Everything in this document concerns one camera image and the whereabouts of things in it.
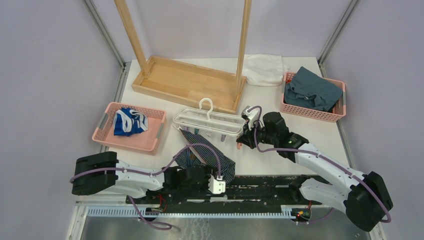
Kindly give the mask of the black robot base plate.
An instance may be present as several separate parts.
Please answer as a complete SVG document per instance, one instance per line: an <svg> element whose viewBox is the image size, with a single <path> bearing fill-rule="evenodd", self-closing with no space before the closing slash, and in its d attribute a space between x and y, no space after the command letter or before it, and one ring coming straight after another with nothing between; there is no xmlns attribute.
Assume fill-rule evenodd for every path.
<svg viewBox="0 0 424 240"><path fill-rule="evenodd" d="M309 206L290 184L295 175L237 175L224 193L206 189L170 189L148 191L134 199L137 205L160 205L166 214L257 214L280 213L285 206Z"/></svg>

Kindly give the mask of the white plastic clip hanger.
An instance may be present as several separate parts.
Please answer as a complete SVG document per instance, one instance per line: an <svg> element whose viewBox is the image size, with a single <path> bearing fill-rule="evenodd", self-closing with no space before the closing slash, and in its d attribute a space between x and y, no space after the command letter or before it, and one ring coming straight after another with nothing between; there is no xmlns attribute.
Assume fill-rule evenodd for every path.
<svg viewBox="0 0 424 240"><path fill-rule="evenodd" d="M227 137L238 137L243 130L245 120L238 115L214 111L214 104L210 98L199 101L198 107L187 107L173 117L173 124L177 129L194 134L200 131L207 136L216 135L224 142Z"/></svg>

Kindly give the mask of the navy striped boxer underwear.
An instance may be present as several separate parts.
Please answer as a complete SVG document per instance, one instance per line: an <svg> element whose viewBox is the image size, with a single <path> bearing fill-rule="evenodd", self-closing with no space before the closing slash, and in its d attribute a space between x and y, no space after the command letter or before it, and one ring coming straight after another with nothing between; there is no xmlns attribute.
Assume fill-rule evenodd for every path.
<svg viewBox="0 0 424 240"><path fill-rule="evenodd" d="M227 184L235 179L236 163L225 156L217 147L211 144L206 138L200 134L194 134L187 130L180 130L187 145L193 145L184 149L181 153L175 156L175 162L178 166L186 169L188 167L206 164L208 166L218 168L219 163L213 152L219 158L221 166L221 175Z"/></svg>

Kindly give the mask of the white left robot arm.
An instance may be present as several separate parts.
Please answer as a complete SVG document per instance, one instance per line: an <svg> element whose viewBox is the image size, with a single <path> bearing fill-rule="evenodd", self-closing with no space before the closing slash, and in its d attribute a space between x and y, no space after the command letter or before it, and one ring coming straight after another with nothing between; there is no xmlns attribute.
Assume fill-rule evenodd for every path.
<svg viewBox="0 0 424 240"><path fill-rule="evenodd" d="M73 195L106 191L141 199L147 204L156 200L158 191L171 194L176 190L206 190L219 194L224 186L216 169L208 165L174 166L164 171L147 169L118 160L113 151L78 158L70 181Z"/></svg>

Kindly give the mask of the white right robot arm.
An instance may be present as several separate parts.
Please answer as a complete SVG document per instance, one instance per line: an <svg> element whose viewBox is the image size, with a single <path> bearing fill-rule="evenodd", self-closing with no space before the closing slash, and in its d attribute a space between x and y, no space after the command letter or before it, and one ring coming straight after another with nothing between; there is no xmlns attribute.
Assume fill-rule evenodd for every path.
<svg viewBox="0 0 424 240"><path fill-rule="evenodd" d="M303 166L326 182L302 175L291 183L289 199L295 204L315 201L344 213L359 229L370 232L378 223L390 223L393 201L378 173L363 173L329 157L309 140L289 130L279 112L261 115L260 106L241 114L245 123L238 145L261 153L276 152L282 158Z"/></svg>

